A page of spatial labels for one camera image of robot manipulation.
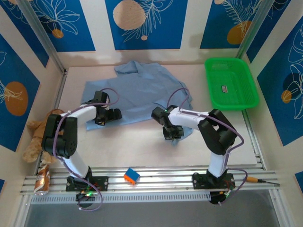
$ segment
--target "green plastic basket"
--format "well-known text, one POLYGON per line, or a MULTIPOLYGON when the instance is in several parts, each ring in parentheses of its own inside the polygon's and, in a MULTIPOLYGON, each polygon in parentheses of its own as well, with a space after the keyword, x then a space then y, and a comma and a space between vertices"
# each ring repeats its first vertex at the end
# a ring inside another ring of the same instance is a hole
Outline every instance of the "green plastic basket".
POLYGON ((210 58, 205 62, 213 107, 244 110, 258 105, 258 92, 245 61, 238 58, 210 58))

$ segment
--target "light blue cloth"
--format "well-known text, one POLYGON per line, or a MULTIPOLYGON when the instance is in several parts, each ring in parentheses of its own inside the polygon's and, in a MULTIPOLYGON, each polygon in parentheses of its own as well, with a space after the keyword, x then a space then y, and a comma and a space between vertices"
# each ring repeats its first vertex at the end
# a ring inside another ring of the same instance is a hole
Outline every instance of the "light blue cloth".
MULTIPOLYGON (((87 122, 87 130, 130 124, 151 119, 151 113, 157 106, 166 109, 170 95, 186 85, 178 81, 166 68, 157 63, 144 64, 130 61, 127 64, 115 67, 117 78, 99 81, 88 81, 85 84, 81 103, 91 100, 95 91, 106 87, 113 88, 120 95, 118 103, 110 108, 119 108, 122 119, 108 122, 105 126, 96 125, 93 121, 87 122)), ((116 101, 116 94, 105 90, 110 101, 116 101)), ((169 105, 181 105, 187 96, 185 90, 178 91, 170 100, 169 105)), ((192 109, 192 97, 184 103, 182 108, 192 109)), ((185 136, 192 130, 184 129, 185 136)))

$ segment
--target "teddy bear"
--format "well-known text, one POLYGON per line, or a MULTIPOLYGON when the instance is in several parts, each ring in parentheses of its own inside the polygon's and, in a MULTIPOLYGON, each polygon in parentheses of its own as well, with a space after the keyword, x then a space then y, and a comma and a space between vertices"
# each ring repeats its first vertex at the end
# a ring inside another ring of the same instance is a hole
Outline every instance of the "teddy bear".
MULTIPOLYGON (((47 114, 46 118, 41 122, 39 122, 39 121, 28 121, 27 122, 27 127, 34 131, 34 135, 33 135, 32 141, 30 142, 30 144, 26 148, 25 152, 23 153, 23 159, 26 162, 29 162, 29 163, 35 162, 37 160, 40 152, 42 151, 41 143, 42 143, 44 130, 46 127, 47 118, 49 117, 49 115, 62 114, 62 113, 64 113, 63 110, 54 109, 54 110, 50 111, 47 114)), ((53 157, 49 153, 43 151, 43 154, 42 154, 42 163, 43 164, 51 164, 51 163, 54 163, 55 161, 56 161, 55 157, 53 157)))

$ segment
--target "white leaf pattern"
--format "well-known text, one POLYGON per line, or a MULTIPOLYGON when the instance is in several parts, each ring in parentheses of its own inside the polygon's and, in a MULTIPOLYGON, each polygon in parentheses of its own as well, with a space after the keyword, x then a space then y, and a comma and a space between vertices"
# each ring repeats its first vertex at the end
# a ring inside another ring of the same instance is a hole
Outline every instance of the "white leaf pattern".
MULTIPOLYGON (((14 17, 28 24, 17 5, 8 0, 1 1, 7 6, 14 17)), ((30 4, 38 18, 45 19, 41 23, 47 24, 51 31, 53 29, 60 29, 61 31, 71 32, 75 35, 78 34, 78 29, 72 22, 78 21, 80 14, 67 10, 65 0, 33 0, 30 1, 30 4)))
MULTIPOLYGON (((5 57, 6 57, 6 52, 1 51, 0 52, 0 66, 4 63, 5 57)), ((18 100, 22 100, 22 92, 13 92, 9 89, 7 89, 4 84, 0 80, 0 104, 5 101, 5 99, 9 100, 9 98, 15 98, 18 100)))
MULTIPOLYGON (((287 2, 288 0, 276 0, 267 15, 272 18, 273 11, 282 10, 286 6, 287 2)), ((232 18, 234 24, 239 25, 241 28, 242 38, 245 36, 247 31, 247 23, 244 23, 244 21, 252 19, 261 4, 262 0, 256 0, 254 4, 250 1, 247 7, 243 6, 242 0, 225 0, 222 3, 227 15, 232 18)))
POLYGON ((293 45, 289 51, 288 61, 291 63, 293 81, 288 85, 289 96, 296 94, 294 98, 284 97, 288 101, 294 101, 294 119, 299 120, 303 117, 303 25, 297 31, 293 45))

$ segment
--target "metal bar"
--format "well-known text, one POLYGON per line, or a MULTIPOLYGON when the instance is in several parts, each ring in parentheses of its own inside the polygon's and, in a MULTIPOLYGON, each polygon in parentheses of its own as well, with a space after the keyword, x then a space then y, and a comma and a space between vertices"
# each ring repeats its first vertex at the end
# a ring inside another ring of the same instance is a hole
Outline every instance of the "metal bar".
POLYGON ((29 206, 31 204, 32 196, 31 195, 23 195, 21 197, 20 205, 18 208, 18 213, 15 219, 10 224, 10 227, 22 227, 25 225, 25 221, 27 218, 27 213, 29 210, 29 206))
POLYGON ((251 141, 252 147, 254 148, 255 154, 258 155, 258 158, 260 159, 260 162, 262 164, 263 169, 267 170, 267 166, 266 166, 265 160, 263 158, 262 151, 261 151, 257 136, 256 136, 256 134, 255 134, 255 132, 254 132, 252 126, 251 126, 250 118, 248 116, 247 111, 243 110, 242 115, 243 115, 244 122, 246 124, 247 131, 249 133, 250 141, 251 141))
POLYGON ((255 17, 253 18, 251 25, 244 36, 244 39, 238 49, 236 58, 242 58, 246 51, 249 49, 252 41, 254 40, 258 30, 260 29, 264 19, 266 18, 269 10, 273 6, 275 0, 263 0, 260 8, 257 10, 255 17))
MULTIPOLYGON (((209 192, 158 192, 158 193, 106 193, 103 203, 124 202, 176 202, 176 201, 210 201, 209 192)), ((46 196, 33 196, 31 204, 75 204, 74 194, 52 193, 46 196)), ((83 203, 99 203, 100 197, 94 201, 83 201, 83 203)))
POLYGON ((55 47, 53 46, 53 43, 40 23, 34 9, 31 7, 30 2, 27 0, 16 0, 16 3, 26 18, 28 24, 33 29, 35 35, 39 39, 41 45, 44 47, 49 57, 54 61, 57 69, 63 74, 65 72, 64 66, 57 54, 55 47))
POLYGON ((19 196, 16 197, 15 205, 12 209, 10 221, 9 221, 9 224, 7 226, 9 226, 9 227, 15 227, 16 226, 16 223, 18 222, 18 219, 20 219, 20 213, 23 211, 23 208, 20 204, 23 203, 23 200, 24 200, 25 197, 26 196, 24 196, 24 195, 19 195, 19 196))
POLYGON ((38 156, 38 158, 36 160, 36 163, 35 163, 35 168, 34 168, 34 173, 33 173, 34 176, 37 175, 37 173, 38 173, 39 166, 40 166, 40 163, 41 163, 41 159, 42 159, 42 151, 40 151, 39 156, 38 156))
POLYGON ((57 92, 57 96, 56 96, 56 100, 55 100, 55 103, 54 103, 54 106, 53 106, 54 109, 58 109, 58 107, 59 107, 66 78, 67 78, 67 73, 65 71, 63 77, 61 78, 60 86, 59 86, 59 89, 58 89, 58 92, 57 92))
POLYGON ((281 193, 281 190, 269 190, 269 194, 273 202, 280 226, 295 227, 296 225, 294 224, 292 215, 289 208, 287 207, 284 195, 281 193))
MULTIPOLYGON (((66 193, 66 177, 68 172, 57 172, 54 169, 51 175, 50 193, 66 193)), ((130 185, 123 178, 127 168, 93 168, 93 175, 107 175, 108 192, 132 193, 132 192, 191 192, 195 191, 192 185, 192 174, 194 172, 206 173, 207 166, 186 166, 186 167, 138 167, 134 168, 141 178, 135 186, 130 185)), ((261 168, 247 169, 250 176, 278 183, 274 171, 264 171, 261 168)), ((240 171, 233 173, 236 185, 240 185, 244 174, 240 171)), ((21 194, 33 194, 35 177, 27 176, 24 180, 21 194)), ((246 183, 244 190, 255 189, 276 189, 275 185, 269 183, 246 183)))

